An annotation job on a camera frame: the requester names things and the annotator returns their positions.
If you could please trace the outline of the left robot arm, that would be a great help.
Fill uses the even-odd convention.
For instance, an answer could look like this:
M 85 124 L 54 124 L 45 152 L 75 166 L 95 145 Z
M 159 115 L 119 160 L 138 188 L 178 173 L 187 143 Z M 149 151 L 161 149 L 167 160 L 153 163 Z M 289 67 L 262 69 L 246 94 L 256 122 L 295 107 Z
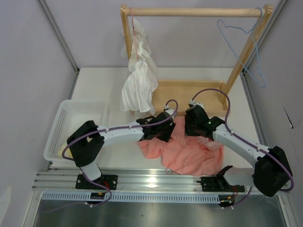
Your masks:
M 93 120 L 85 122 L 68 139 L 67 150 L 71 153 L 70 160 L 82 171 L 86 184 L 98 189 L 103 183 L 103 175 L 97 164 L 96 157 L 103 147 L 125 142 L 145 141 L 158 138 L 168 142 L 175 127 L 174 110 L 166 109 L 156 117 L 149 116 L 132 123 L 112 128 L 97 126 Z

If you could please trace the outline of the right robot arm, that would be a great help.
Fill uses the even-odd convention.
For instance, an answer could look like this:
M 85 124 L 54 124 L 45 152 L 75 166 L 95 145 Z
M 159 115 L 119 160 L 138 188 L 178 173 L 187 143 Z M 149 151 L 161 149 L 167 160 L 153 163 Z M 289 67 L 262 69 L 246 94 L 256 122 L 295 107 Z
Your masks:
M 282 191 L 293 182 L 293 174 L 285 152 L 279 146 L 270 148 L 253 140 L 241 137 L 226 126 L 219 117 L 209 118 L 200 103 L 190 104 L 185 111 L 185 133 L 202 136 L 228 147 L 250 165 L 250 168 L 227 166 L 218 172 L 217 187 L 226 191 L 241 185 L 257 188 L 267 197 Z

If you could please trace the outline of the pink skirt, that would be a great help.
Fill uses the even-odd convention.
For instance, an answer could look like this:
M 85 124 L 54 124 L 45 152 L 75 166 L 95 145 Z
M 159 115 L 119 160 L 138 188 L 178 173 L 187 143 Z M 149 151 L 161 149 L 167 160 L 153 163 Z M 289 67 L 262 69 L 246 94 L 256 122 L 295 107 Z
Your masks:
M 185 119 L 175 118 L 176 126 L 168 142 L 158 138 L 138 142 L 145 158 L 160 158 L 161 164 L 180 175 L 213 175 L 223 166 L 224 146 L 208 138 L 185 135 Z

